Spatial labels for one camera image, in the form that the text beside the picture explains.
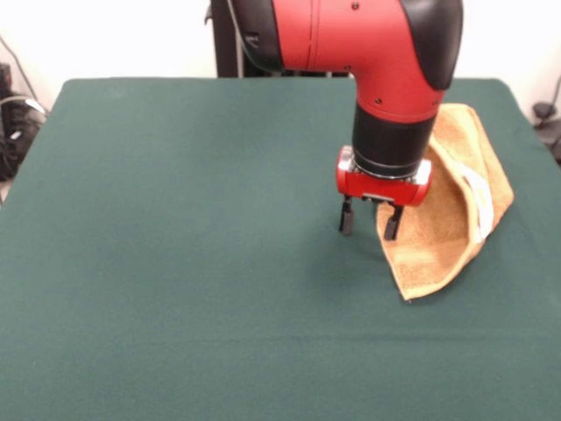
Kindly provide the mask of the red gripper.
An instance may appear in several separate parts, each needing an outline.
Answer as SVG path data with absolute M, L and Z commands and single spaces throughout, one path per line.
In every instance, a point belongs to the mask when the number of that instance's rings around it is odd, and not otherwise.
M 376 199 L 391 203 L 394 213 L 387 220 L 384 240 L 396 240 L 400 228 L 403 206 L 418 206 L 427 196 L 432 179 L 432 163 L 422 160 L 417 172 L 407 179 L 382 179 L 358 171 L 353 159 L 340 158 L 337 163 L 337 190 L 344 196 L 338 230 L 351 235 L 354 212 L 353 198 Z

